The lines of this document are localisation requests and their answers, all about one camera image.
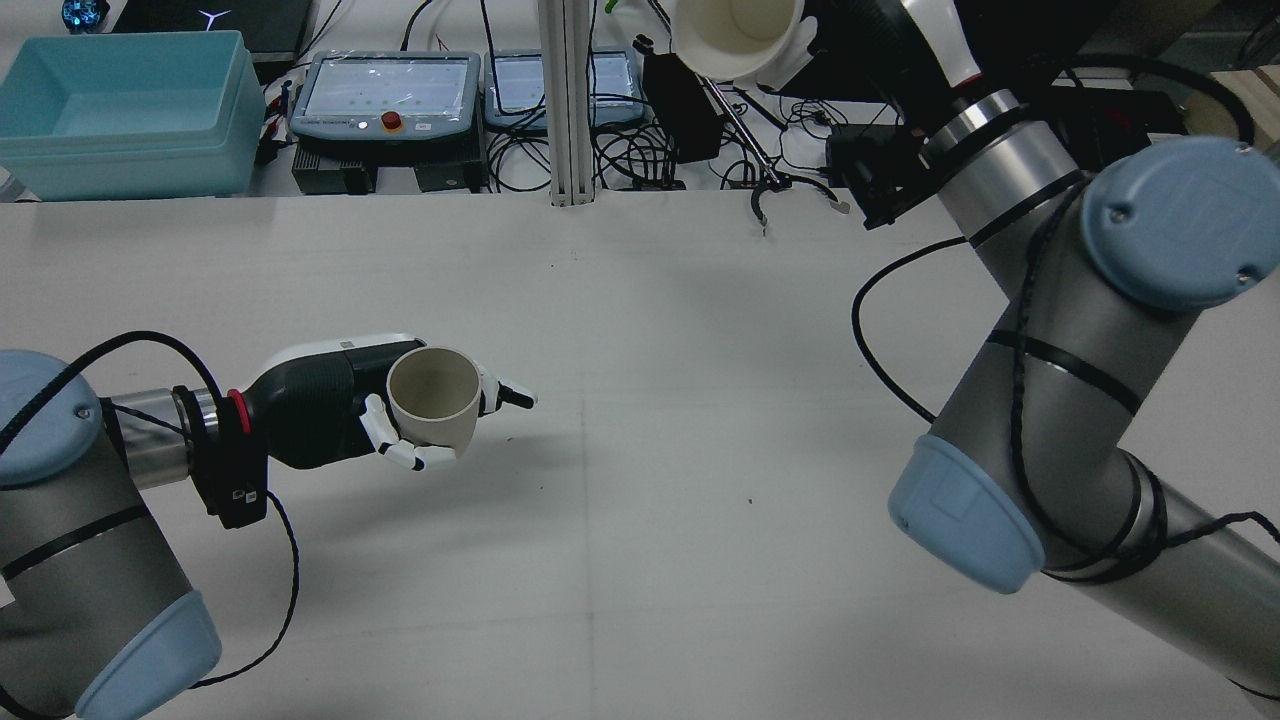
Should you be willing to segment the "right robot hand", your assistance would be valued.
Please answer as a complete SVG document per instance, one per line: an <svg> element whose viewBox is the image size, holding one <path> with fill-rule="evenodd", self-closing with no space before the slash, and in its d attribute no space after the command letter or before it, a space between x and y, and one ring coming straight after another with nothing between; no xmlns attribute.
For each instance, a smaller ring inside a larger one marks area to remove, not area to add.
<svg viewBox="0 0 1280 720"><path fill-rule="evenodd" d="M954 1L804 1L780 54L737 82L805 99L868 88L925 133L989 94Z"/></svg>

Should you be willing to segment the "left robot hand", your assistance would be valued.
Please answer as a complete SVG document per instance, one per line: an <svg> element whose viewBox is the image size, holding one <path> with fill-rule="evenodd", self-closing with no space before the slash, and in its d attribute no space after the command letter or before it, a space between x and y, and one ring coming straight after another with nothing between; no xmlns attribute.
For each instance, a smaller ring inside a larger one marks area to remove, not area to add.
<svg viewBox="0 0 1280 720"><path fill-rule="evenodd" d="M456 348L384 333L280 351L237 402L289 468L378 454L426 471L461 457L480 418L538 396Z"/></svg>

